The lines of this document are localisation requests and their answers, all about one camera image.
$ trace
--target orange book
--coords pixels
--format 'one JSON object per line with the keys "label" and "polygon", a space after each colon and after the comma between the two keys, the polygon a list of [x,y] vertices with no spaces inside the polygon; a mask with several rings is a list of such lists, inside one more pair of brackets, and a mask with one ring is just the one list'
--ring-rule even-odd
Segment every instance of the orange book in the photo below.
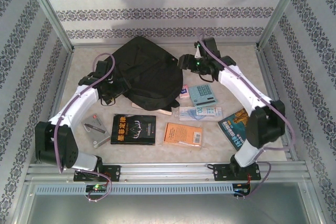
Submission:
{"label": "orange book", "polygon": [[180,146],[200,147],[202,128],[168,123],[164,134],[164,143]]}

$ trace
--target gray floor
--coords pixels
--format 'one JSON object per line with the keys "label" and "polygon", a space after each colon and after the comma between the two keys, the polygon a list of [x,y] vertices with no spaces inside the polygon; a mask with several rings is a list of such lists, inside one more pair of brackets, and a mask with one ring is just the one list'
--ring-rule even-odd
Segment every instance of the gray floor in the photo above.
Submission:
{"label": "gray floor", "polygon": [[309,223],[295,184],[265,184],[253,197],[232,195],[109,196],[88,202],[84,196],[34,199],[31,224],[263,224]]}

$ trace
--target book cover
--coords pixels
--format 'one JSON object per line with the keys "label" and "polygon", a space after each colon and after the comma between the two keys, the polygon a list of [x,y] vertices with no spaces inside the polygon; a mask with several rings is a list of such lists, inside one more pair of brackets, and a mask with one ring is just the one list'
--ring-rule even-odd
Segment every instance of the book cover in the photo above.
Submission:
{"label": "book cover", "polygon": [[111,144],[155,144],[155,115],[117,114],[113,118]]}
{"label": "book cover", "polygon": [[248,114],[245,109],[242,109],[218,122],[220,129],[237,151],[246,139],[247,120]]}
{"label": "book cover", "polygon": [[181,146],[200,147],[202,128],[168,123],[164,134],[164,143]]}

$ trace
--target pen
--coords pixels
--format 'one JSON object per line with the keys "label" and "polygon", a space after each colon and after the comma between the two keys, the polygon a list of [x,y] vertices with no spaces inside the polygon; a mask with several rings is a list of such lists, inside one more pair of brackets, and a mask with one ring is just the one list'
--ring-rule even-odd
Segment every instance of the pen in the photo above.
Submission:
{"label": "pen", "polygon": [[105,134],[105,130],[102,130],[102,129],[100,129],[100,128],[98,128],[98,127],[95,127],[95,126],[93,126],[93,125],[91,125],[91,124],[88,124],[88,123],[85,123],[84,124],[87,128],[91,128],[91,129],[94,129],[94,130],[96,130],[96,131],[99,131],[99,132],[101,132],[101,133],[103,133],[103,134]]}

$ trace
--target book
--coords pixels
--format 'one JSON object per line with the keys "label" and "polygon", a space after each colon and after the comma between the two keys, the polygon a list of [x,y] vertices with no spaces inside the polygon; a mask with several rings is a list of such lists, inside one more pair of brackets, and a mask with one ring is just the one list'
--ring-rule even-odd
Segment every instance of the book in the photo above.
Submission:
{"label": "book", "polygon": [[220,129],[237,151],[245,142],[248,118],[246,110],[242,109],[218,122]]}
{"label": "book", "polygon": [[[144,110],[140,106],[136,105],[134,102],[132,102],[131,106],[133,108],[136,108],[136,109]],[[161,110],[153,110],[153,112],[161,113],[161,114],[164,114],[164,115],[172,115],[173,114],[173,111],[172,111],[171,107],[170,108],[161,109]]]}
{"label": "book", "polygon": [[180,121],[217,121],[223,118],[221,107],[180,107]]}
{"label": "book", "polygon": [[113,118],[111,144],[155,144],[155,115],[117,114]]}
{"label": "book", "polygon": [[202,128],[168,123],[164,134],[164,143],[180,146],[200,147]]}

